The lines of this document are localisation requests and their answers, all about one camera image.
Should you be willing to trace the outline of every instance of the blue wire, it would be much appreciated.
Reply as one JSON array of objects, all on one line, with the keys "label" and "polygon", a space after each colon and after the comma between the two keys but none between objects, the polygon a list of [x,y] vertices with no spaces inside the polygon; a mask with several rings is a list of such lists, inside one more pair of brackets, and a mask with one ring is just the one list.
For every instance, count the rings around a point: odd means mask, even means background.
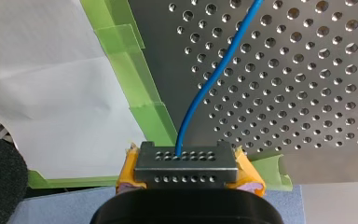
[{"label": "blue wire", "polygon": [[176,156],[182,155],[182,144],[183,140],[185,138],[185,133],[188,127],[188,124],[191,121],[191,118],[193,117],[194,112],[196,112],[197,106],[202,101],[205,94],[208,92],[208,90],[213,86],[213,84],[217,81],[217,79],[220,77],[220,74],[225,70],[228,63],[231,61],[232,56],[234,55],[235,50],[237,49],[238,45],[240,44],[243,35],[245,34],[246,30],[249,27],[249,24],[255,17],[255,14],[257,14],[258,9],[260,9],[261,5],[263,4],[263,0],[255,0],[252,3],[252,6],[249,8],[248,13],[245,15],[245,18],[243,18],[243,21],[241,23],[240,28],[238,29],[238,32],[235,34],[234,38],[232,39],[231,45],[229,45],[228,50],[223,57],[222,61],[217,65],[216,69],[214,69],[213,74],[208,79],[207,82],[203,85],[201,90],[197,93],[196,97],[193,99],[193,102],[191,102],[190,107],[188,108],[186,115],[182,121],[182,125],[179,129],[179,134],[176,139],[176,145],[175,145],[175,154]]}]

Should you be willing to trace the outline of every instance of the gray metal panel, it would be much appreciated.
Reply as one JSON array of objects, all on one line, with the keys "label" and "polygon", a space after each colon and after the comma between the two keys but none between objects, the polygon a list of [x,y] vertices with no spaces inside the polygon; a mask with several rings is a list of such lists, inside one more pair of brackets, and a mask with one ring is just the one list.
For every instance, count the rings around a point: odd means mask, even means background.
[{"label": "gray metal panel", "polygon": [[[205,73],[212,73],[212,62],[220,61],[219,50],[227,48],[251,1],[242,0],[237,8],[228,0],[130,3],[147,63],[178,128],[198,84],[205,82]],[[175,4],[173,12],[170,3]],[[212,15],[206,13],[208,4],[217,8]],[[192,12],[191,21],[184,20],[186,11]],[[230,16],[227,22],[222,20],[225,14]],[[206,21],[203,29],[200,21]],[[278,32],[282,25],[284,31]],[[180,35],[179,26],[184,28]],[[216,27],[222,29],[219,37],[213,37]],[[200,36],[196,43],[192,34]],[[207,42],[213,43],[211,49],[205,48]],[[250,154],[291,153],[300,163],[307,159],[301,155],[304,150],[312,151],[312,157],[326,150],[342,157],[358,152],[358,1],[266,0],[242,44],[250,50],[237,50],[241,61],[228,66],[233,74],[222,75],[224,84],[215,85],[206,97],[209,103],[199,106],[186,145],[208,146],[224,139],[243,145]],[[202,63],[200,54],[205,55]],[[196,73],[193,66],[199,68]],[[246,121],[239,122],[240,116]]]}]

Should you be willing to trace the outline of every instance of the white paper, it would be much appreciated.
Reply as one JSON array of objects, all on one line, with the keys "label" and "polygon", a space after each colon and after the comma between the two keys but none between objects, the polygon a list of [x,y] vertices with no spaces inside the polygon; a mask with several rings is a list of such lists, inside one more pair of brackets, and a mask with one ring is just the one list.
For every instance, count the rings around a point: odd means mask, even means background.
[{"label": "white paper", "polygon": [[77,0],[0,0],[0,122],[47,179],[118,175],[145,140]]}]

